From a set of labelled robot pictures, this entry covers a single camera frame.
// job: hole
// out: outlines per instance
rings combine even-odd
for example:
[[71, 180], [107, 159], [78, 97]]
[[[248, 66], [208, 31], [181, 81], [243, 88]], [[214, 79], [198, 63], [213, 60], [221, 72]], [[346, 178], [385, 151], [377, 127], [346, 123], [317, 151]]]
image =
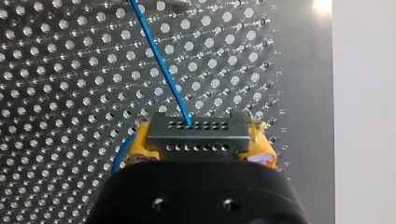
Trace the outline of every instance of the hole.
[[0, 9], [0, 19], [5, 20], [7, 17], [8, 17], [8, 13], [5, 10]]
[[213, 79], [212, 82], [210, 83], [210, 85], [213, 88], [217, 88], [220, 85], [220, 81], [218, 79]]
[[220, 8], [219, 4], [213, 5], [212, 6], [212, 12], [215, 12], [215, 11], [219, 10], [219, 8]]
[[95, 83], [98, 86], [103, 85], [104, 82], [105, 82], [105, 80], [102, 77], [96, 77], [95, 78]]
[[161, 31], [166, 34], [171, 30], [171, 27], [168, 25], [168, 23], [163, 23], [161, 24]]
[[122, 81], [122, 76], [120, 74], [116, 74], [113, 76], [113, 80], [115, 82], [121, 82]]
[[217, 27], [215, 28], [215, 34], [216, 34], [216, 35], [219, 35], [219, 34], [221, 33], [221, 31], [222, 31], [222, 28], [221, 28], [221, 27], [217, 26]]
[[47, 23], [41, 24], [41, 31], [48, 33], [50, 31], [50, 26]]
[[195, 145], [195, 146], [194, 146], [194, 150], [195, 150], [195, 151], [201, 150], [201, 145], [199, 145], [199, 144]]
[[17, 14], [18, 15], [20, 15], [20, 16], [23, 16], [24, 14], [25, 14], [25, 9], [24, 9], [24, 7], [22, 7], [22, 6], [17, 6], [16, 8], [15, 8], [15, 11], [17, 12]]
[[236, 104], [240, 104], [242, 102], [242, 97], [240, 95], [235, 95], [233, 98], [233, 102]]
[[233, 1], [233, 6], [234, 6], [234, 7], [239, 7], [239, 6], [241, 6], [241, 1], [240, 1], [240, 0], [235, 0], [235, 1]]
[[187, 42], [185, 45], [184, 45], [184, 49], [185, 50], [192, 50], [194, 48], [194, 44], [192, 43], [192, 42]]
[[247, 17], [247, 18], [250, 18], [250, 17], [252, 17], [253, 15], [254, 15], [254, 10], [253, 10], [253, 8], [251, 8], [251, 7], [248, 7], [246, 10], [245, 10], [245, 16]]
[[133, 51], [128, 51], [128, 52], [126, 53], [126, 58], [127, 58], [129, 61], [132, 61], [132, 60], [134, 60], [134, 59], [136, 58], [136, 54], [134, 54]]
[[163, 94], [163, 88], [160, 88], [160, 87], [155, 88], [154, 93], [156, 95], [158, 95], [158, 96], [162, 95]]
[[224, 12], [222, 18], [225, 22], [228, 22], [233, 18], [233, 14], [231, 12]]
[[219, 150], [221, 150], [221, 146], [215, 144], [215, 145], [213, 145], [212, 150], [214, 150], [214, 151], [219, 151]]
[[211, 59], [211, 60], [209, 60], [209, 62], [207, 63], [207, 65], [208, 65], [210, 68], [214, 68], [214, 67], [216, 67], [216, 66], [218, 65], [218, 62], [217, 62], [216, 60], [214, 60], [214, 59]]
[[61, 0], [53, 0], [53, 1], [52, 1], [52, 5], [53, 5], [54, 7], [59, 8], [59, 7], [62, 6], [62, 1], [61, 1]]
[[203, 26], [208, 26], [210, 22], [212, 22], [212, 20], [208, 16], [203, 16], [201, 19], [201, 23]]
[[229, 63], [230, 65], [235, 65], [237, 62], [238, 62], [238, 59], [237, 59], [235, 56], [231, 56], [231, 57], [228, 59], [228, 63]]
[[175, 65], [171, 65], [171, 66], [169, 66], [169, 72], [172, 74], [172, 75], [174, 75], [174, 74], [176, 74], [177, 73], [177, 66], [175, 66]]
[[222, 207], [227, 212], [235, 212], [235, 211], [239, 210], [240, 204], [237, 203], [236, 201], [234, 201], [233, 199], [227, 199], [227, 200], [224, 200], [224, 202], [222, 203]]
[[114, 54], [109, 54], [109, 55], [107, 56], [107, 60], [108, 60], [110, 63], [115, 63], [115, 62], [117, 61], [117, 56], [114, 55]]
[[116, 16], [117, 16], [119, 19], [124, 18], [124, 17], [125, 17], [125, 10], [124, 10], [123, 8], [117, 9], [117, 11], [116, 11]]
[[131, 33], [130, 33], [129, 31], [127, 31], [127, 30], [123, 30], [123, 31], [121, 32], [121, 37], [122, 37], [122, 39], [124, 39], [124, 40], [128, 40], [128, 39], [131, 38]]
[[156, 212], [161, 212], [168, 208], [168, 202], [165, 198], [156, 198], [152, 202], [152, 209]]
[[180, 26], [181, 26], [181, 28], [183, 29], [183, 30], [187, 30], [187, 29], [189, 29], [190, 28], [190, 22], [188, 21], [188, 20], [183, 20], [183, 21], [181, 21], [181, 24], [180, 24]]
[[65, 20], [61, 20], [59, 21], [59, 27], [61, 27], [61, 29], [67, 29], [67, 27], [69, 27], [69, 22], [65, 21]]
[[166, 47], [165, 47], [165, 52], [167, 53], [167, 54], [171, 54], [171, 53], [173, 53], [175, 51], [175, 49], [174, 49], [174, 47], [172, 46], [172, 45], [166, 45]]
[[237, 31], [241, 31], [244, 27], [245, 27], [245, 24], [242, 23], [242, 22], [238, 22], [238, 23], [235, 25], [235, 28], [236, 28]]
[[229, 145], [223, 145], [223, 146], [221, 147], [221, 150], [223, 150], [223, 151], [227, 151], [228, 149], [230, 149], [230, 146], [229, 146]]
[[251, 62], [256, 62], [257, 61], [257, 59], [259, 58], [259, 55], [256, 53], [256, 52], [252, 52], [252, 53], [250, 53], [250, 55], [248, 56], [248, 59], [251, 61]]
[[250, 78], [253, 82], [257, 82], [257, 81], [259, 81], [260, 80], [260, 74], [258, 74], [258, 73], [253, 73], [253, 75], [251, 75], [251, 78]]
[[197, 70], [197, 68], [198, 68], [198, 65], [196, 64], [196, 63], [189, 63], [189, 70], [190, 71], [195, 71], [195, 70]]
[[110, 43], [111, 42], [111, 35], [110, 34], [102, 35], [102, 40], [103, 40], [104, 43]]
[[233, 35], [227, 35], [225, 37], [225, 42], [227, 44], [232, 44], [234, 41], [235, 41], [235, 36], [233, 36]]
[[165, 9], [165, 7], [166, 7], [165, 2], [162, 2], [162, 1], [157, 2], [157, 10], [163, 11]]
[[202, 102], [202, 101], [197, 101], [197, 102], [195, 103], [195, 107], [196, 107], [197, 109], [201, 109], [202, 107], [204, 107], [204, 102]]
[[254, 93], [254, 95], [253, 95], [253, 100], [254, 101], [258, 102], [258, 101], [260, 101], [261, 98], [262, 98], [262, 94], [261, 93], [259, 93], [259, 92]]
[[139, 90], [136, 92], [136, 96], [137, 96], [137, 98], [141, 99], [141, 98], [145, 97], [145, 93], [143, 93], [141, 90]]
[[98, 12], [98, 14], [96, 14], [96, 19], [99, 22], [105, 21], [106, 20], [106, 14], [103, 12]]
[[254, 31], [247, 32], [247, 39], [248, 40], [253, 40], [254, 38], [256, 38], [256, 32], [254, 32]]
[[192, 83], [192, 89], [198, 91], [199, 89], [201, 89], [201, 83], [199, 82]]
[[215, 41], [214, 41], [212, 38], [208, 38], [208, 39], [205, 41], [205, 45], [206, 45], [208, 48], [212, 47], [214, 44], [215, 44]]

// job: blue wire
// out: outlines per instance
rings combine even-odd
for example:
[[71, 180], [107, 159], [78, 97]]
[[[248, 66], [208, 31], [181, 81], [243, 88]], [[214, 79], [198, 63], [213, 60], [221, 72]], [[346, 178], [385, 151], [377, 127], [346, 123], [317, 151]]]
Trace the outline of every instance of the blue wire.
[[127, 139], [125, 139], [125, 142], [120, 147], [119, 152], [117, 153], [116, 157], [114, 158], [113, 166], [111, 167], [112, 175], [114, 175], [119, 170], [120, 160], [122, 158], [122, 155], [124, 154], [124, 152], [128, 148], [128, 146], [131, 144], [131, 142], [134, 141], [134, 137], [135, 137], [135, 133], [131, 134]]
[[131, 5], [134, 8], [134, 13], [136, 13], [137, 19], [142, 26], [143, 31], [145, 32], [146, 39], [148, 40], [148, 44], [154, 53], [155, 59], [157, 60], [158, 65], [163, 71], [163, 75], [165, 76], [166, 81], [168, 82], [169, 87], [171, 88], [172, 93], [174, 94], [177, 104], [180, 107], [181, 113], [183, 114], [184, 120], [186, 120], [187, 125], [192, 125], [191, 118], [189, 117], [189, 110], [187, 109], [186, 105], [183, 102], [180, 94], [177, 91], [175, 86], [175, 82], [169, 73], [168, 68], [166, 67], [165, 62], [163, 61], [163, 56], [161, 56], [160, 51], [158, 50], [157, 45], [154, 42], [154, 38], [152, 37], [151, 31], [149, 30], [149, 26], [144, 18], [142, 12], [140, 11], [139, 5], [137, 4], [136, 0], [130, 0]]

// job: metal panel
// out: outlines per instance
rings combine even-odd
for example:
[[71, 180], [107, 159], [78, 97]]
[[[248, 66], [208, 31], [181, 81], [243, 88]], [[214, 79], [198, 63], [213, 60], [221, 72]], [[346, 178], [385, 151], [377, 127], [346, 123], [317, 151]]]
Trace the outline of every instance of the metal panel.
[[[334, 215], [326, 2], [195, 0], [184, 13], [161, 2], [145, 12], [191, 114], [248, 109], [267, 121], [279, 171], [325, 224]], [[83, 222], [138, 114], [179, 115], [121, 1], [0, 1], [0, 71], [4, 222]]]

